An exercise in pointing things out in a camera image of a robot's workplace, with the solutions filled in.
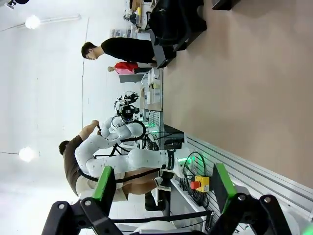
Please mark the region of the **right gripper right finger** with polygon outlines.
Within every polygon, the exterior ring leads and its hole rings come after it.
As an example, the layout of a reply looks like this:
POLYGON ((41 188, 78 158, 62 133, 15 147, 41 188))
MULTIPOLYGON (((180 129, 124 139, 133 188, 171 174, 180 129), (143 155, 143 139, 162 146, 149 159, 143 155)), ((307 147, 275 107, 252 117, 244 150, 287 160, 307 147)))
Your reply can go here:
POLYGON ((254 235, 291 234, 276 197, 266 194, 256 199, 238 192, 222 163, 214 164, 210 190, 215 194, 221 213, 209 231, 211 235, 232 235, 241 223, 248 224, 254 235))

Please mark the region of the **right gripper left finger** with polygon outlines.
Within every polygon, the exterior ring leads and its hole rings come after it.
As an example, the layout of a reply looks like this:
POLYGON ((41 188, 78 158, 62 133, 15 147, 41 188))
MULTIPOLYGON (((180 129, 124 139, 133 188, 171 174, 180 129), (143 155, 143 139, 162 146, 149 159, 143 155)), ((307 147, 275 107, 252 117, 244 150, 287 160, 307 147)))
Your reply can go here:
POLYGON ((113 168, 106 166, 91 197, 70 205, 67 201, 52 204, 43 235, 78 235, 82 229, 93 229, 97 235, 119 235, 120 230, 109 219, 116 190, 113 168))

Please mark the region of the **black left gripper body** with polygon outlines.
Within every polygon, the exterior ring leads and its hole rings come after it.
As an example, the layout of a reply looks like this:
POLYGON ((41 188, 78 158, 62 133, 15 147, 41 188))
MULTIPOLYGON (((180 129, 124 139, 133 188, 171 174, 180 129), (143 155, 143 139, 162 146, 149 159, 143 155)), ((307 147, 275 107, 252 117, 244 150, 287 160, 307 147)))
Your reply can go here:
POLYGON ((117 110, 117 115, 122 118, 124 122, 130 122, 136 113, 136 107, 133 105, 123 105, 117 110))

